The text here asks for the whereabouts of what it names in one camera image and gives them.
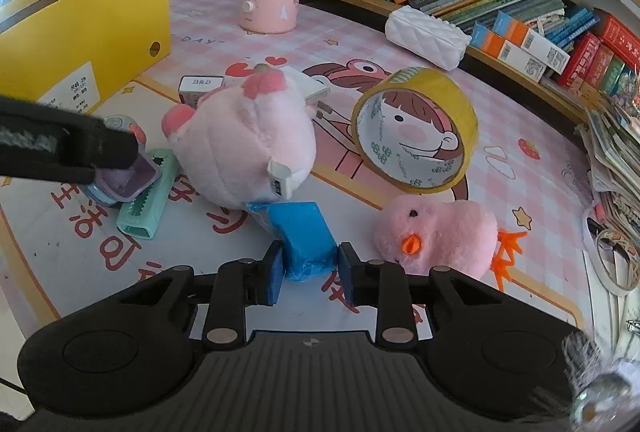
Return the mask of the pink chick plush toy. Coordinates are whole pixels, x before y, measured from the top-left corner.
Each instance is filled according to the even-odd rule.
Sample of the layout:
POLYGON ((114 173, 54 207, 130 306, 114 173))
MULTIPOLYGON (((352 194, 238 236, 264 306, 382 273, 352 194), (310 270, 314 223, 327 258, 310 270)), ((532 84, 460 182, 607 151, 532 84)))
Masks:
POLYGON ((381 211, 373 241, 383 260, 408 274, 426 276, 433 267, 451 267, 480 279, 492 272, 503 290, 526 235, 501 230, 494 213, 475 201, 406 194, 381 211))

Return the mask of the blue tissue pack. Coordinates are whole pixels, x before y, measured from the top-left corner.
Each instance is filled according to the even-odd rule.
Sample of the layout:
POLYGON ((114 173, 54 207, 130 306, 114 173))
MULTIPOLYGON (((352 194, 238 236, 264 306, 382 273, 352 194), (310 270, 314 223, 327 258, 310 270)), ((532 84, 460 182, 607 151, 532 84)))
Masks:
POLYGON ((282 241, 284 275, 306 282, 333 271, 337 244, 316 203, 251 203, 246 211, 278 241, 282 241))

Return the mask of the purple lidded small container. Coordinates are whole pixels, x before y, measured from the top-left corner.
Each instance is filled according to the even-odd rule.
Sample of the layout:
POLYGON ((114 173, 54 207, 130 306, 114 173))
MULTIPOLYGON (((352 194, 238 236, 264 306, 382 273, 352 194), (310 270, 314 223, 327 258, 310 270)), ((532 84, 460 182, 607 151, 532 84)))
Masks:
POLYGON ((126 170, 99 169, 94 182, 80 189, 96 204, 113 207, 129 203, 160 178, 160 166, 146 152, 146 135, 127 115, 113 115, 104 119, 107 128, 131 132, 138 142, 136 161, 126 170))

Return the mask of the mint green hair clip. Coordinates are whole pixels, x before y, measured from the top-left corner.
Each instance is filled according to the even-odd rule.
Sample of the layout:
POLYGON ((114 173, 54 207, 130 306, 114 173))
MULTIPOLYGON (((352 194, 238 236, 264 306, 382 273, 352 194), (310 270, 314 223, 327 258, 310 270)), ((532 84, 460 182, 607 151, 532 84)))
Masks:
POLYGON ((157 148, 150 152, 153 163, 160 167, 160 176, 134 200, 120 207, 117 228, 126 235, 152 239, 160 226, 168 195, 180 170, 178 160, 170 149, 157 148))

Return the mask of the pink pig plush toy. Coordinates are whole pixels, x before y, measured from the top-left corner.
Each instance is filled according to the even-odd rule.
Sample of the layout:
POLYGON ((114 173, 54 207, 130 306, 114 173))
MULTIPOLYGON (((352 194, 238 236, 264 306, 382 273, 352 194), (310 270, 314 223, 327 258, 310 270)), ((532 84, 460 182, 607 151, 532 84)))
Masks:
POLYGON ((195 189, 211 203, 242 209, 282 198, 278 181, 295 191, 317 155, 312 109, 283 70, 269 67, 242 84, 205 94, 193 108, 177 104, 164 115, 163 133, 195 189))

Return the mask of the small white labelled box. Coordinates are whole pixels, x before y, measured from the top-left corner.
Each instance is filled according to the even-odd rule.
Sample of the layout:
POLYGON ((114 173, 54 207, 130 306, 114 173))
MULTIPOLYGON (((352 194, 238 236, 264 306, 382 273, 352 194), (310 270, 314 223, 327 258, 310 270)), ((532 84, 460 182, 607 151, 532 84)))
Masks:
POLYGON ((224 85, 222 76, 186 75, 180 79, 178 96, 184 105, 196 108, 203 96, 224 85))

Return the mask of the yellow tape roll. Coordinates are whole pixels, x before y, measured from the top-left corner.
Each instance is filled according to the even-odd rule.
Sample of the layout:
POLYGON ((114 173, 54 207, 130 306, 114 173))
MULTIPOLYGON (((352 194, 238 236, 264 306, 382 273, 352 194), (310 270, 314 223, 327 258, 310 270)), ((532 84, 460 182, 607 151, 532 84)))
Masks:
POLYGON ((374 172, 416 194, 457 186, 478 140, 471 101, 447 75, 424 67, 398 70, 362 93, 350 129, 374 172))

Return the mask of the white power adapter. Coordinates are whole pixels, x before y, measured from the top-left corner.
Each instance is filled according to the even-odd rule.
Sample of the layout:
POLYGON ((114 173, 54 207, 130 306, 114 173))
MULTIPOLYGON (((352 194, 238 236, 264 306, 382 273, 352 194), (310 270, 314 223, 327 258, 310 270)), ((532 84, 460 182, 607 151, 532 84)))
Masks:
POLYGON ((288 84, 295 88, 305 99, 308 106, 315 109, 322 109, 323 100, 329 95, 330 87, 322 81, 311 78, 299 70, 294 70, 291 66, 281 68, 288 84))

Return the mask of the yellow cardboard box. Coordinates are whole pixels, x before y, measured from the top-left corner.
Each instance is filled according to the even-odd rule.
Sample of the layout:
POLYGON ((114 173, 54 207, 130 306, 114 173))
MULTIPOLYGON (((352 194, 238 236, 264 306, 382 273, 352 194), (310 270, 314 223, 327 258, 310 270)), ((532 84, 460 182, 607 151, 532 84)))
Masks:
POLYGON ((1 93, 90 113, 170 49, 169 0, 12 0, 1 93))

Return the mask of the white quilted pouch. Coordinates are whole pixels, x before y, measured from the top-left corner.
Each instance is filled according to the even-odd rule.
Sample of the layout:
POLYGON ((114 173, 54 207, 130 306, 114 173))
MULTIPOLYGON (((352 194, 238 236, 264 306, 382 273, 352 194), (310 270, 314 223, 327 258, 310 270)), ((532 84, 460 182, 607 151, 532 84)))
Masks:
POLYGON ((387 18, 385 37, 442 70, 454 70, 464 58, 471 37, 447 21, 405 6, 387 18))

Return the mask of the orange white boxes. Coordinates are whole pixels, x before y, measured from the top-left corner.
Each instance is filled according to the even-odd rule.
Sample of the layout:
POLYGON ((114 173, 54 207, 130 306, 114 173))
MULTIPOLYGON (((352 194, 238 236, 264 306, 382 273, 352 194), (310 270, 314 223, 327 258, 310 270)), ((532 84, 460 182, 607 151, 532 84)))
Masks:
POLYGON ((556 44, 503 11, 491 28, 474 23, 471 46, 536 82, 547 70, 562 74, 570 60, 556 44))

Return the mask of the stack of magazines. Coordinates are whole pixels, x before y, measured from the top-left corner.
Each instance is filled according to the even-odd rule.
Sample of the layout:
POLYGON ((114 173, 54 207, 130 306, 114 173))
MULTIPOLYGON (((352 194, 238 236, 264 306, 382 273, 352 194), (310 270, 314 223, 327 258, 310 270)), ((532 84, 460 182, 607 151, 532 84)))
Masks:
POLYGON ((598 219, 639 244, 639 102, 600 93, 578 127, 587 151, 598 219))

